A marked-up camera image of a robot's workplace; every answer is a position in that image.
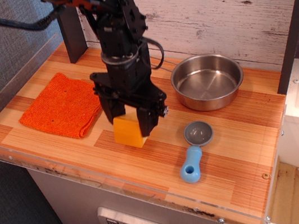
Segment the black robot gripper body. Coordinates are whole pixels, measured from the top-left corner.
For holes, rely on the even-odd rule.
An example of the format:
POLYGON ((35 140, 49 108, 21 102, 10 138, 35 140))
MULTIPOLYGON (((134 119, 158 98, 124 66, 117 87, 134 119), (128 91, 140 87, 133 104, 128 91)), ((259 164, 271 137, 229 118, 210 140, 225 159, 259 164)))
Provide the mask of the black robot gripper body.
POLYGON ((90 79, 94 82, 94 92, 99 96, 118 99, 125 106, 155 109, 158 116, 165 117, 166 94, 151 81, 149 43, 133 46, 130 53, 115 57, 101 53, 101 60, 107 71, 94 72, 90 79))

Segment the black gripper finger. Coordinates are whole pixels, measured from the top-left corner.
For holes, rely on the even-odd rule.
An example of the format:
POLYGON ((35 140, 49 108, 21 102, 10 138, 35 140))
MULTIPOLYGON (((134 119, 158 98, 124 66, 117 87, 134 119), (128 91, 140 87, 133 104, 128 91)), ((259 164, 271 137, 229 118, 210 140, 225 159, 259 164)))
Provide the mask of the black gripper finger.
POLYGON ((143 137, 148 137, 151 131, 158 125, 158 114, 155 109, 137 108, 137 119, 143 137))
POLYGON ((118 99, 107 98, 99 95, 101 107, 103 108, 106 117, 110 123, 114 123, 114 118, 125 115, 125 105, 120 103, 118 99))

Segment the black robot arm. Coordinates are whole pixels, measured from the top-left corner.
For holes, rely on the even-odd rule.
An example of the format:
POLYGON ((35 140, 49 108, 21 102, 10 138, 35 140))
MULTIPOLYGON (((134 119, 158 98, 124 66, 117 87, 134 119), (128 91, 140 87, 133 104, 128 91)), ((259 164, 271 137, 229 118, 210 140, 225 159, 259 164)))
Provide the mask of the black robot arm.
POLYGON ((149 44, 144 37, 146 17, 134 0, 41 0, 76 7, 100 42, 104 73, 92 73, 94 92, 110 122, 125 115, 125 106, 137 112, 142 136, 149 136, 159 117, 167 115, 166 94, 151 81, 149 44))

